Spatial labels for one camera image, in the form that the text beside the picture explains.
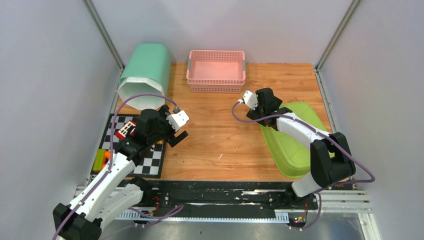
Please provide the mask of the pink perforated plastic basket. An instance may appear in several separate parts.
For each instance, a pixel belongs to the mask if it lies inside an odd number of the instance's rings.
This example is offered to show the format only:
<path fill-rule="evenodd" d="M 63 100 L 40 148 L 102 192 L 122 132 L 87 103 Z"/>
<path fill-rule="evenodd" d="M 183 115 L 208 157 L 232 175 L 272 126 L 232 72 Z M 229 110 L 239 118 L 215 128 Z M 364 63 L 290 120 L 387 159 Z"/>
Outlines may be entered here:
<path fill-rule="evenodd" d="M 240 50 L 191 50 L 186 79 L 192 92 L 240 93 L 246 81 L 245 53 Z"/>

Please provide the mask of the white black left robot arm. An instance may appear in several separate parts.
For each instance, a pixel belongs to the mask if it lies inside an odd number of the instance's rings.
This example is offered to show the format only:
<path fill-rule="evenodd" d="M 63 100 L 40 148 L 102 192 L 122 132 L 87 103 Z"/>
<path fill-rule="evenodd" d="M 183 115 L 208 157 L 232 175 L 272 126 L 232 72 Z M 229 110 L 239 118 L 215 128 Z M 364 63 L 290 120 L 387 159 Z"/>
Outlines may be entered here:
<path fill-rule="evenodd" d="M 110 151 L 108 162 L 94 180 L 70 203 L 59 203 L 53 210 L 56 232 L 53 238 L 65 240 L 98 240 L 103 230 L 122 212 L 139 204 L 153 201 L 151 185 L 140 177 L 111 196 L 118 184 L 143 163 L 151 148 L 163 141 L 176 146 L 188 136 L 176 133 L 189 121 L 189 116 L 177 108 L 173 113 L 163 105 L 160 109 L 144 109 L 127 128 L 124 137 Z"/>

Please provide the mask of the large lime green tub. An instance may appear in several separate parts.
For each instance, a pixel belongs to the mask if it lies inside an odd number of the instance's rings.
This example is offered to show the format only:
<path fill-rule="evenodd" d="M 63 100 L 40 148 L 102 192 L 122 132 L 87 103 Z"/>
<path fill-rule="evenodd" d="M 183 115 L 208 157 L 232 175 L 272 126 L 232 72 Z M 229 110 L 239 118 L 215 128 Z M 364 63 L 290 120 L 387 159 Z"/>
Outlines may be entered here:
<path fill-rule="evenodd" d="M 303 101 L 282 104 L 303 121 L 326 131 L 325 125 L 313 107 Z M 293 137 L 260 125 L 268 150 L 279 171 L 288 178 L 301 178 L 310 171 L 310 151 Z"/>

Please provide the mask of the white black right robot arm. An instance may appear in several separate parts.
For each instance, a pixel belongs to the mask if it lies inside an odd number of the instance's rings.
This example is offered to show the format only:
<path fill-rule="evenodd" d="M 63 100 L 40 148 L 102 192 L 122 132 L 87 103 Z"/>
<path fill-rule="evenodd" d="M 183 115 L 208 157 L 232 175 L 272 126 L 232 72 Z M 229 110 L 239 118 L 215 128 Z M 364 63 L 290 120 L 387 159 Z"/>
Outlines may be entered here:
<path fill-rule="evenodd" d="M 271 88 L 256 92 L 246 90 L 241 102 L 249 107 L 246 116 L 250 122 L 287 134 L 309 150 L 310 171 L 294 181 L 285 195 L 290 208 L 298 209 L 305 203 L 307 195 L 356 173 L 346 137 L 340 132 L 322 131 L 290 108 L 282 107 L 282 100 L 274 95 Z"/>

